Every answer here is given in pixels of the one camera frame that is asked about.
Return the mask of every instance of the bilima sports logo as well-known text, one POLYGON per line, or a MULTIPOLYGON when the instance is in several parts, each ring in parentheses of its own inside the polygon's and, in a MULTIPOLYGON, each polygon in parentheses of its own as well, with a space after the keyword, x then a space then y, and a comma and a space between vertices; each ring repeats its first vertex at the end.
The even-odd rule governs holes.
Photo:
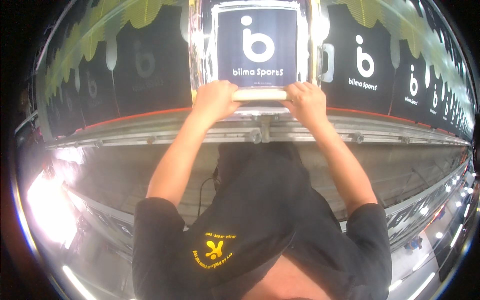
MULTIPOLYGON (((245 15, 240 19, 240 22, 244 26, 252 24, 252 17, 245 15)), ((271 59, 275 53, 275 44, 271 37, 263 33, 254 33, 248 28, 243 29, 242 35, 243 53, 245 56, 253 62, 266 62, 271 59), (252 45, 255 42, 261 42, 265 45, 263 53, 255 53, 252 50, 252 45)), ((244 70, 243 68, 232 69, 233 76, 255 76, 259 75, 263 77, 265 75, 271 76, 283 76, 283 69, 280 70, 264 70, 258 68, 257 70, 244 70)))

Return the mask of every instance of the white letter b logo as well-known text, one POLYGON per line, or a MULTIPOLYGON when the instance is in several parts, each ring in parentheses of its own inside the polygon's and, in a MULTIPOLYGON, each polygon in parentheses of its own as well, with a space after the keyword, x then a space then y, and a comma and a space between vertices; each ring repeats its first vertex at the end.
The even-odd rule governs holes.
MULTIPOLYGON (((363 43, 363 38, 361 36, 356 36, 355 40, 359 45, 363 43)), ((357 69, 359 70, 360 75, 363 77, 370 77, 373 75, 373 70, 375 69, 375 65, 373 64, 372 57, 361 51, 361 47, 357 47, 357 69), (362 66, 362 62, 366 60, 368 62, 368 70, 364 69, 362 66)))
MULTIPOLYGON (((252 23, 252 17, 243 16, 240 22, 248 26, 252 23)), ((254 62, 264 62, 272 58, 273 53, 275 52, 275 45, 271 37, 264 35, 263 33, 254 33, 250 29, 243 30, 243 53, 245 56, 254 62), (252 50, 252 45, 255 42, 262 42, 265 44, 265 51, 261 54, 257 54, 252 50)))

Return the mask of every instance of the bright light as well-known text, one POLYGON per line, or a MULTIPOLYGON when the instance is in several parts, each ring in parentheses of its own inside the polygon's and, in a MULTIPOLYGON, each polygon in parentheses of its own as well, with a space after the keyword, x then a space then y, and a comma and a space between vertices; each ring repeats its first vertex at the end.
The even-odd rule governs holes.
POLYGON ((470 203, 467 204, 467 208, 465 209, 465 213, 463 214, 463 217, 466 217, 468 214, 468 209, 470 208, 470 203))
POLYGON ((421 213, 422 215, 426 215, 427 212, 428 212, 428 207, 424 207, 424 208, 422 208, 422 209, 420 210, 420 213, 421 213))
POLYGON ((450 248, 452 248, 453 245, 455 245, 456 239, 458 239, 458 236, 460 235, 460 232, 462 231, 462 227, 463 227, 463 224, 460 224, 460 226, 458 227, 458 230, 456 231, 455 236, 453 237, 452 243, 450 244, 450 248))
POLYGON ((397 280, 395 281, 389 288, 388 288, 388 291, 393 291, 394 289, 396 289, 400 284, 402 283, 402 280, 397 280))
POLYGON ((69 200, 61 189, 62 181, 38 176, 28 189, 27 199, 34 218, 48 238, 68 249, 77 227, 69 200))
POLYGON ((427 287, 427 285, 430 283, 434 276, 435 273, 431 273, 428 276, 427 280, 425 280, 425 282, 422 283, 422 285, 415 291, 415 293, 413 293, 413 295, 411 295, 410 298, 408 298, 407 300, 414 300, 427 287))
POLYGON ((95 297, 90 294, 90 292, 85 288, 85 286, 78 280, 78 278, 73 274, 72 270, 64 265, 62 267, 63 271, 67 275, 68 279, 73 283, 75 288, 87 299, 87 300, 96 300, 95 297))
POLYGON ((430 253, 425 254, 425 256, 423 256, 423 257, 419 260, 419 262, 413 267, 412 270, 413 270, 413 271, 417 271, 418 268, 420 268, 421 264, 424 263, 424 261, 427 259, 427 257, 428 257, 429 255, 430 255, 430 253))

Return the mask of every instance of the black t-shirt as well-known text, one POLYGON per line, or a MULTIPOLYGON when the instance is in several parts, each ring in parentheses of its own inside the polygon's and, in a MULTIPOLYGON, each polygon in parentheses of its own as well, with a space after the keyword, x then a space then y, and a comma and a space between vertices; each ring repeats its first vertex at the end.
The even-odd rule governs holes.
POLYGON ((241 299, 280 255, 332 299, 386 299, 392 261, 385 212, 355 210, 341 231, 308 171, 281 153, 252 156, 187 231, 165 199, 137 204, 133 286, 138 300, 241 299))

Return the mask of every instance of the gray floor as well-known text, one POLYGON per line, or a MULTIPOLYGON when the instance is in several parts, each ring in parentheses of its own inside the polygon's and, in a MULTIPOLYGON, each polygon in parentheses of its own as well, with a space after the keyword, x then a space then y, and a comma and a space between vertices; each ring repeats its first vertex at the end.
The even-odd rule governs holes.
MULTIPOLYGON (((298 143, 303 164, 314 187, 329 202, 339 220, 345 207, 329 176, 326 161, 314 143, 298 143)), ((216 167, 217 144, 203 144, 179 205, 187 225, 196 219, 202 182, 216 167)), ((463 147, 388 144, 348 144, 369 176, 379 201, 393 205, 426 189, 458 166, 463 147)), ((77 148, 52 151, 55 171, 67 184, 87 197, 133 213, 158 161, 168 145, 77 148)), ((215 195, 212 181, 202 191, 202 210, 215 195)))

